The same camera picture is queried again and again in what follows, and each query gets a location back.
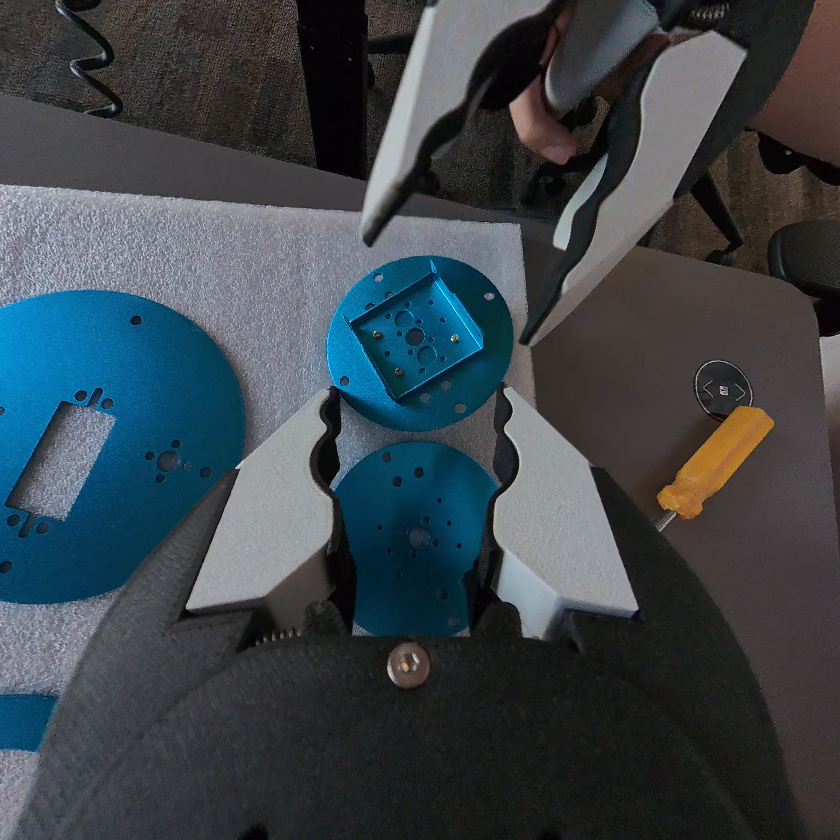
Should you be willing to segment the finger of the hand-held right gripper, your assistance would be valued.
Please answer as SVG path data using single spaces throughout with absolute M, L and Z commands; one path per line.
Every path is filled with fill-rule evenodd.
M 520 342 L 544 339 L 672 207 L 747 50 L 717 32 L 666 48 L 624 88 L 604 155 L 554 230 L 560 258 Z
M 478 109 L 505 108 L 540 77 L 561 1 L 440 1 L 425 6 L 367 182 L 360 236 L 372 246 L 433 160 Z

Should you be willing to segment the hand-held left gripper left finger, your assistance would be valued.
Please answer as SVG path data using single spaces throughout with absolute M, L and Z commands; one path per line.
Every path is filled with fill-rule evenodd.
M 340 502 L 340 393 L 320 390 L 237 467 L 185 608 L 202 615 L 261 608 L 302 634 L 310 605 L 353 624 L 356 572 Z

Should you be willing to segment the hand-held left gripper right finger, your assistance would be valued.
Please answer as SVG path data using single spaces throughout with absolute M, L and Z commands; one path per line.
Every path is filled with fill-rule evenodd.
M 554 640 L 568 611 L 633 619 L 638 604 L 590 462 L 513 387 L 497 390 L 493 468 L 469 633 L 498 602 L 514 634 Z

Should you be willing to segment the small blue round metal plate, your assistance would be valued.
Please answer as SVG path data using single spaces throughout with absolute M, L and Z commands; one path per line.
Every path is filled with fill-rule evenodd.
M 478 321 L 485 334 L 485 348 L 395 402 L 353 336 L 348 320 L 382 303 L 387 292 L 410 284 L 430 261 Z M 512 350 L 511 314 L 499 290 L 476 268 L 442 256 L 398 259 L 363 276 L 337 307 L 327 338 L 329 372 L 345 401 L 373 423 L 406 432 L 433 431 L 474 413 L 503 380 Z

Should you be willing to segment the yellow-handled screwdriver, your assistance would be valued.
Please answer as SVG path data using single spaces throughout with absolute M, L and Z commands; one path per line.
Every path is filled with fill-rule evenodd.
M 735 408 L 681 467 L 673 482 L 657 494 L 663 511 L 655 524 L 657 531 L 677 518 L 699 516 L 704 503 L 730 480 L 773 427 L 774 420 L 763 409 Z

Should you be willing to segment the blue square metal bracket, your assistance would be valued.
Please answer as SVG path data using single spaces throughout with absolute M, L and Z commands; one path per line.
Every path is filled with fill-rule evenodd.
M 485 348 L 478 321 L 433 261 L 348 324 L 395 402 Z

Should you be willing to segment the person's right forearm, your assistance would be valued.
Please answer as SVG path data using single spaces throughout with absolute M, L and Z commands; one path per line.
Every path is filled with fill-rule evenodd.
M 791 62 L 750 126 L 796 148 L 838 131 L 839 2 L 816 1 Z

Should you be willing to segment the black desk leg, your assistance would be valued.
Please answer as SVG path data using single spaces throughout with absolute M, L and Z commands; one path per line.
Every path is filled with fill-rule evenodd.
M 317 167 L 365 180 L 368 19 L 364 1 L 297 1 Z

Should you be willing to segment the dark grey desk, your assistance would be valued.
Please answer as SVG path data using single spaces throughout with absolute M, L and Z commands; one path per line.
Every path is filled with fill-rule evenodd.
M 357 211 L 364 184 L 2 96 L 2 183 Z M 838 838 L 838 539 L 811 303 L 780 280 L 636 248 L 532 352 L 539 409 L 640 508 L 710 432 L 692 382 L 720 359 L 775 429 L 665 536 L 749 656 L 811 838 Z

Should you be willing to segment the round black desk control panel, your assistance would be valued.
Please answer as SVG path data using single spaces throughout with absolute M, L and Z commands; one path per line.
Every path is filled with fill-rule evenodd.
M 753 389 L 748 377 L 735 364 L 709 360 L 695 374 L 694 391 L 703 411 L 723 422 L 739 406 L 753 405 Z

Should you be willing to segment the small blue perforated disc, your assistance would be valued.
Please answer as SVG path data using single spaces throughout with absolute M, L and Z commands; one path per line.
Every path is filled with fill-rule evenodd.
M 354 622 L 374 636 L 469 630 L 494 479 L 455 448 L 407 442 L 365 457 L 335 489 L 357 570 Z

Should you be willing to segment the large blue disc rectangular cutout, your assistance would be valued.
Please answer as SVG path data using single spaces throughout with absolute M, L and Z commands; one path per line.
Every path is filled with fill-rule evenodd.
M 70 290 L 2 307 L 2 601 L 122 586 L 236 467 L 238 381 L 190 319 L 147 298 Z M 8 503 L 63 405 L 114 420 L 64 519 Z

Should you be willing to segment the white foam sheet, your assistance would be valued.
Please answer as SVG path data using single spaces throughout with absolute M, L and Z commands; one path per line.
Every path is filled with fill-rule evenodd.
M 2 187 L 2 300 L 52 288 L 118 287 L 180 308 L 232 362 L 244 389 L 249 455 L 329 382 L 326 337 L 346 292 L 387 262 L 442 256 L 481 271 L 505 298 L 515 331 L 527 319 L 515 224 L 394 219 L 373 248 L 353 213 L 150 196 Z M 278 793 L 298 776 L 295 722 L 327 732 L 339 698 L 326 688 L 321 641 L 290 642 L 266 607 L 186 613 L 189 589 L 234 477 L 195 506 L 144 562 L 92 635 L 85 606 L 2 608 L 2 684 L 47 687 L 40 656 L 93 638 L 70 699 L 49 731 L 46 764 L 2 757 L 2 838 L 264 836 L 280 825 Z

